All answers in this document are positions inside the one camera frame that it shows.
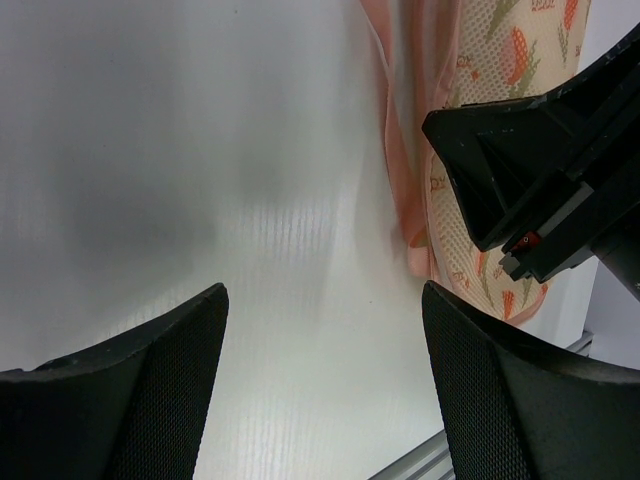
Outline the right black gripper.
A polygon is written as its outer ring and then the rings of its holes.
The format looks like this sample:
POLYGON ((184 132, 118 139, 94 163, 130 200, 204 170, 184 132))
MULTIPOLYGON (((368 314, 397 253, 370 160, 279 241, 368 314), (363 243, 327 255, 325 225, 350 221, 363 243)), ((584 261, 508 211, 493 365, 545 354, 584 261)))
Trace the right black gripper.
POLYGON ((553 90, 427 115, 468 233, 514 280, 590 258, 639 281, 639 33, 553 90))

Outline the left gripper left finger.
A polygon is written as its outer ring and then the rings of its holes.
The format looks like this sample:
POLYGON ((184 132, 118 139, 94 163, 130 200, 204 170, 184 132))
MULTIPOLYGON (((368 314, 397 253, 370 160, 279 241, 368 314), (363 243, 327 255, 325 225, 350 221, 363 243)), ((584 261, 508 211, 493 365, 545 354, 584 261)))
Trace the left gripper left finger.
POLYGON ((2 478, 192 478, 228 310, 217 283, 92 347, 2 372, 2 478))

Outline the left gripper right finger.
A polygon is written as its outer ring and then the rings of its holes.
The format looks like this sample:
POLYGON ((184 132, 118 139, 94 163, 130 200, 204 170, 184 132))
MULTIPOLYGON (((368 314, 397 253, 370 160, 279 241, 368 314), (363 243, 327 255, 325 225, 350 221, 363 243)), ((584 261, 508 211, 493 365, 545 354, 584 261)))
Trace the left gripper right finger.
POLYGON ((556 347, 432 281, 422 315, 456 478, 638 478, 638 371, 556 347))

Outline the floral peach laundry bag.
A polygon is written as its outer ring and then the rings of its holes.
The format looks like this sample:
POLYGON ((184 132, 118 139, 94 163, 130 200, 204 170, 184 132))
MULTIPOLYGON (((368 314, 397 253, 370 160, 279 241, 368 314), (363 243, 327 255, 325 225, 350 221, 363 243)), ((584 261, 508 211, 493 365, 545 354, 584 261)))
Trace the floral peach laundry bag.
POLYGON ((385 75, 385 158, 410 271, 511 325, 533 317, 548 285, 510 279, 497 250, 471 241, 426 115, 541 94, 575 75, 586 1, 366 1, 385 75))

